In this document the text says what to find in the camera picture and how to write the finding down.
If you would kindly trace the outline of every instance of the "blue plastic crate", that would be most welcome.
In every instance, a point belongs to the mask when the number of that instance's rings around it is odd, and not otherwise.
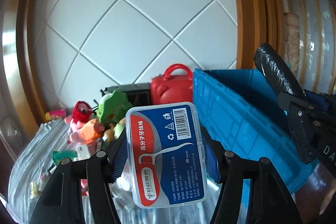
[[[242,158],[268,157],[290,193],[296,192],[318,161],[300,162],[287,118],[257,70],[195,70],[194,104],[210,136]],[[248,204],[248,181],[243,203]]]

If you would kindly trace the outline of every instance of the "dental floss box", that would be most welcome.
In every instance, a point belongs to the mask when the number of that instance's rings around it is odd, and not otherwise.
[[[133,199],[139,207],[205,199],[205,153],[192,103],[133,107],[126,114],[126,132]]]

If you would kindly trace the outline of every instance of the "red toy handle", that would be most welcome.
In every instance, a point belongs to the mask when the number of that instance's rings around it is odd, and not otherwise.
[[[189,80],[193,80],[193,72],[186,66],[183,64],[173,64],[170,65],[164,72],[163,74],[163,80],[168,80],[170,78],[170,75],[173,71],[177,70],[177,69],[182,69],[185,70],[187,73],[187,76],[189,77]]]

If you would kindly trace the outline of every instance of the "white tile wall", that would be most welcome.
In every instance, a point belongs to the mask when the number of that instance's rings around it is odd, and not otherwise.
[[[49,109],[149,82],[173,63],[235,68],[236,0],[36,0],[33,40]]]

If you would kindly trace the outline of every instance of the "barcode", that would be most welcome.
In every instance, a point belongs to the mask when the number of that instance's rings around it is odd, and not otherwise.
[[[191,138],[187,109],[173,109],[175,129],[178,140]]]

